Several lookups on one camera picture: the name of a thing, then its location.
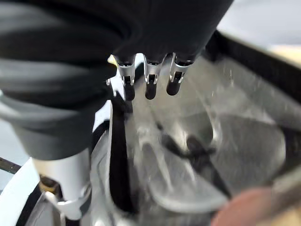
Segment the transparent plastic sheet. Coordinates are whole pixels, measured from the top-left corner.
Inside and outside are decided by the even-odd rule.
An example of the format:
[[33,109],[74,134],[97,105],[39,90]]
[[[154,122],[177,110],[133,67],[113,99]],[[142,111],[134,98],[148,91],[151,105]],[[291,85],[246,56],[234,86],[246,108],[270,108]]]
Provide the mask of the transparent plastic sheet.
[[301,109],[229,59],[199,58],[171,97],[169,65],[162,67],[155,99],[144,97],[143,82],[137,85],[126,122],[132,190],[141,218],[163,216],[164,209],[191,219],[270,182],[285,162],[280,127],[296,126],[291,114],[299,123]]

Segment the white surface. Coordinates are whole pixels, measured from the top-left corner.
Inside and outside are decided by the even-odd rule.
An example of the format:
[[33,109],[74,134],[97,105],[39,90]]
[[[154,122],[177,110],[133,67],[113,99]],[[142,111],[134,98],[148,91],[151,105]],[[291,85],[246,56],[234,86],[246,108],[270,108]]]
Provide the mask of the white surface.
[[13,176],[0,195],[1,226],[16,225],[24,204],[38,181],[39,176],[33,167],[32,160],[29,159]]

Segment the black rubber edge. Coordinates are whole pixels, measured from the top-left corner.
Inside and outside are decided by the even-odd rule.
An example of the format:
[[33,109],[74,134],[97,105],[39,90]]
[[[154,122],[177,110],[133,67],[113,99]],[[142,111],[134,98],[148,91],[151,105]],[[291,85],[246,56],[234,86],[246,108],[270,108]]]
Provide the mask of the black rubber edge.
[[113,202],[125,212],[135,213],[130,195],[124,113],[113,105],[110,158],[110,193]]
[[28,196],[27,201],[21,211],[19,219],[16,223],[16,226],[25,226],[29,216],[32,213],[33,208],[37,204],[37,201],[41,197],[42,193],[40,191],[39,185],[37,185],[33,192]]
[[80,220],[69,220],[68,218],[65,219],[66,226],[80,226]]
[[287,95],[301,103],[301,69],[281,59],[274,58],[251,47],[235,42],[219,32],[214,34],[216,49],[238,61],[257,75],[277,86]]

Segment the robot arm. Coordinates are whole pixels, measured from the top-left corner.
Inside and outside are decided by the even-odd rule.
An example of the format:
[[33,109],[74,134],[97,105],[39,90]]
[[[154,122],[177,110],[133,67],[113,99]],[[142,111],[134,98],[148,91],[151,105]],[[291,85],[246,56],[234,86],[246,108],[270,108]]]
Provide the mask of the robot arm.
[[156,95],[162,62],[174,53],[167,93],[189,66],[232,0],[27,0],[0,2],[0,116],[9,121],[40,174],[40,188],[69,219],[91,200],[95,112],[116,74],[135,96],[134,58],[145,56],[146,98]]

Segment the metal clamp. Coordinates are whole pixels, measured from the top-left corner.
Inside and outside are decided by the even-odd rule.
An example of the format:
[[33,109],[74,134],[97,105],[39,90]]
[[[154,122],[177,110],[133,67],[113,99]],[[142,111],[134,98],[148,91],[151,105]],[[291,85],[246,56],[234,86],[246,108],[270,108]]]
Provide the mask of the metal clamp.
[[190,65],[187,66],[180,66],[178,64],[176,64],[175,62],[175,54],[173,56],[173,60],[170,66],[170,74],[169,74],[169,80],[171,82],[174,82],[174,77],[175,77],[175,73],[176,72],[180,72],[181,73],[181,78],[178,80],[178,83],[181,83],[185,73],[187,72],[188,68],[190,67]]
[[66,215],[70,220],[79,220],[87,212],[92,197],[91,185],[87,185],[83,196],[72,201],[58,200],[56,195],[50,191],[45,192],[46,199],[51,202],[59,211]]
[[117,64],[123,86],[126,85],[125,77],[130,77],[131,86],[134,84],[135,80],[135,64],[121,66]]
[[147,63],[146,57],[144,56],[144,79],[146,84],[150,83],[150,74],[155,75],[154,84],[158,82],[161,68],[162,68],[162,62],[157,65],[151,65]]

